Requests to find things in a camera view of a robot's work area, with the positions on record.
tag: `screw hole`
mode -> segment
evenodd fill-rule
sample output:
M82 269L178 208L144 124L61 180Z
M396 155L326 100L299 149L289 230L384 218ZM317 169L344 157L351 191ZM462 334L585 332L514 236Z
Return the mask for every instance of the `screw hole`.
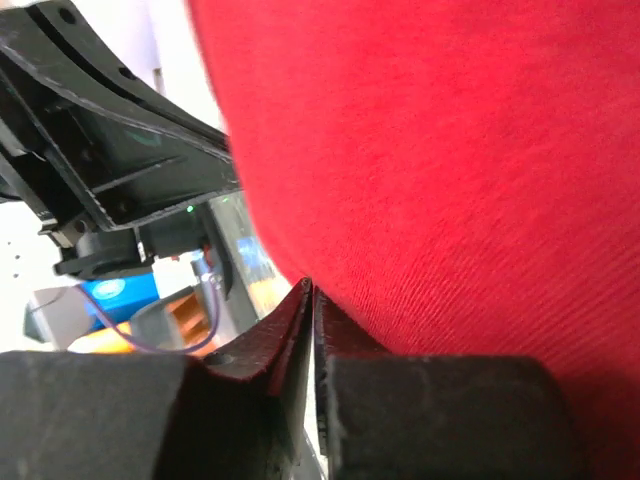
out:
M87 231L87 224L82 221L82 220L78 220L75 224L74 224L74 228L76 229L76 232L78 233L84 233Z
M137 80L137 77L127 67L120 67L118 71L124 78L128 78L129 80Z
M204 359L204 363L211 367L215 365L226 365L231 362L233 362L233 356L228 353L212 353Z
M61 8L58 13L60 13L60 18L62 18L62 20L64 20L69 25L76 24L76 16L71 13L71 10L69 10L68 8Z

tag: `wire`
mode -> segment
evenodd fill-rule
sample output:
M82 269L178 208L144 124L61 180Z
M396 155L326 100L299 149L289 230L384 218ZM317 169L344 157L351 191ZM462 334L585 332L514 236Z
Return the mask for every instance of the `wire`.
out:
M66 287L62 287L62 288L58 291L58 293L56 293L56 296L55 296L55 297L53 297L53 298L52 298L51 300L49 300L48 302L43 303L42 305L38 305L37 307L32 308L32 309L30 309L30 310L27 310L27 315L33 315L34 313L36 313L36 312L38 312L38 311L42 310L43 308L46 308L46 307L48 307L49 305L53 305L54 303L56 303L56 302L60 301L60 300L62 299L62 297L64 297L68 291L69 291L69 289L68 289L68 288L66 288Z
M211 328L209 330L209 333L202 341L196 343L195 345L191 345L190 347L178 350L168 350L165 348L154 347L153 345L147 345L133 335L129 335L128 333L123 332L122 330L120 330L118 325L109 317L109 315L102 309L98 302L91 295L89 295L89 293L87 293L84 288L82 288L82 286L76 285L74 288L84 296L84 298L91 304L93 308L95 308L98 320L100 320L100 322L102 322L105 327L111 328L113 331L115 331L125 342L134 347L136 350L140 350L146 353L178 353L182 355L189 355L197 352L203 347L206 347L213 340L213 337L216 335L216 331L218 330L218 323L220 320L220 300L218 299L218 292L216 291L216 283L213 277L208 279L206 282L209 284L211 290L213 291L212 297L213 303L215 304L215 312L211 314Z

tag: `red cloth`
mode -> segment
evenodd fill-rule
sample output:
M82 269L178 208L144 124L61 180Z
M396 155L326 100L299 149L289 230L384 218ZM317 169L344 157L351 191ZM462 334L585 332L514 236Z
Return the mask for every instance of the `red cloth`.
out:
M525 353L640 478L640 2L190 0L258 231L402 353Z

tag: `textured fabric surface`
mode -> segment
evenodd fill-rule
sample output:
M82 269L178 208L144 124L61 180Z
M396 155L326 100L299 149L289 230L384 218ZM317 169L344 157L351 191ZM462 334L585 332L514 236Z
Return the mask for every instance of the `textured fabric surface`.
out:
M640 3L190 2L283 272L396 352L539 358L640 478Z

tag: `blue box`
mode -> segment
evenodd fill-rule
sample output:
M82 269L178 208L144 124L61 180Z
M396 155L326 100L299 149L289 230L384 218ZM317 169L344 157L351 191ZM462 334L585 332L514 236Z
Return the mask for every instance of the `blue box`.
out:
M128 321L133 314L160 298L153 273L136 277L85 282L82 288L96 301L114 323ZM104 328L93 305L86 303L87 313L94 317L91 331Z

